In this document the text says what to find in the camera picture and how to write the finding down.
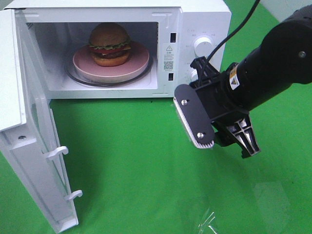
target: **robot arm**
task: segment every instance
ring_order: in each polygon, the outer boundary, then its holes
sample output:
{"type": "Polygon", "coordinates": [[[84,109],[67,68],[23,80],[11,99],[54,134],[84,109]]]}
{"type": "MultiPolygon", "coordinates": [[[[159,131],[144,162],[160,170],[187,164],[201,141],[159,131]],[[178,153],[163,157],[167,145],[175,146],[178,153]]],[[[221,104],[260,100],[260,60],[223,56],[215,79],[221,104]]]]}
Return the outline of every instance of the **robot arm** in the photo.
{"type": "Polygon", "coordinates": [[[174,103],[192,142],[198,148],[238,143],[243,158],[259,153],[249,111],[293,83],[312,82],[312,5],[273,28],[226,71],[205,64],[205,57],[196,58],[191,67],[197,74],[204,69],[201,81],[175,90],[174,103]]]}

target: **green tablecloth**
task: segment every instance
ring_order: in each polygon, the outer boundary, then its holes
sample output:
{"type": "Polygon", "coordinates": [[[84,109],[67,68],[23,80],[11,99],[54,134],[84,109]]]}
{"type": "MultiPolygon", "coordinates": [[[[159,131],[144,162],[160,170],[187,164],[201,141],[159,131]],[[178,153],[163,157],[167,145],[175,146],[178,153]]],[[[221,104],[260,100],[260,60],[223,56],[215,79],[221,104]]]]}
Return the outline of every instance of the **green tablecloth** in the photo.
{"type": "MultiPolygon", "coordinates": [[[[253,1],[226,2],[233,30],[253,1]]],[[[276,24],[260,5],[227,43],[223,69],[276,24]]],[[[251,112],[262,152],[247,159],[237,145],[196,149],[171,98],[54,100],[71,188],[84,192],[80,224],[65,233],[197,234],[212,212],[221,234],[312,233],[311,88],[293,85],[251,112]]],[[[53,233],[2,156],[0,170],[0,233],[53,233]]]]}

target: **pink plate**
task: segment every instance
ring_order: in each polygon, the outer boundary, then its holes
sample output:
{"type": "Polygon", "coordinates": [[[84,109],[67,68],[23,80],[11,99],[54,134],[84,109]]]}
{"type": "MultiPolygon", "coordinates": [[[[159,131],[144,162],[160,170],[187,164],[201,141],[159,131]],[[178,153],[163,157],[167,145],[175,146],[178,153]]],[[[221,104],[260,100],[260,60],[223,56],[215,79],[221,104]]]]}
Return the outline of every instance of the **pink plate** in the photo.
{"type": "Polygon", "coordinates": [[[97,83],[118,83],[139,76],[149,62],[148,50],[138,42],[131,42],[131,52],[127,61],[115,67],[97,65],[88,50],[88,46],[79,49],[73,57],[77,72],[85,78],[97,83]]]}

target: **open microwave door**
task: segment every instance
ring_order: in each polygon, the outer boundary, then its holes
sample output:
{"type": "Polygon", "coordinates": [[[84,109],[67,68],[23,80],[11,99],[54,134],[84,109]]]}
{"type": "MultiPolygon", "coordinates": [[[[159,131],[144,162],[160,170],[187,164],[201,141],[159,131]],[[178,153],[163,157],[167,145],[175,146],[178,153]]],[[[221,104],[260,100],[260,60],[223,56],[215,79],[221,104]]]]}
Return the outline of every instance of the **open microwave door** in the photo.
{"type": "Polygon", "coordinates": [[[0,151],[56,233],[78,224],[52,110],[39,82],[29,24],[0,11],[0,151]]]}

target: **hamburger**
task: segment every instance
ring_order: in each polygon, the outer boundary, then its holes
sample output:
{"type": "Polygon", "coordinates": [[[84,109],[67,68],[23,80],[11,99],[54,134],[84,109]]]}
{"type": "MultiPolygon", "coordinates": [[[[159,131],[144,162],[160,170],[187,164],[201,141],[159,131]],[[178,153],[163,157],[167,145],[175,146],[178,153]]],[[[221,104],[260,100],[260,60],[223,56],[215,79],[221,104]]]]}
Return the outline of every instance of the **hamburger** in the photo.
{"type": "Polygon", "coordinates": [[[90,34],[89,51],[100,66],[112,67],[126,62],[130,55],[130,37],[116,23],[101,23],[90,34]]]}

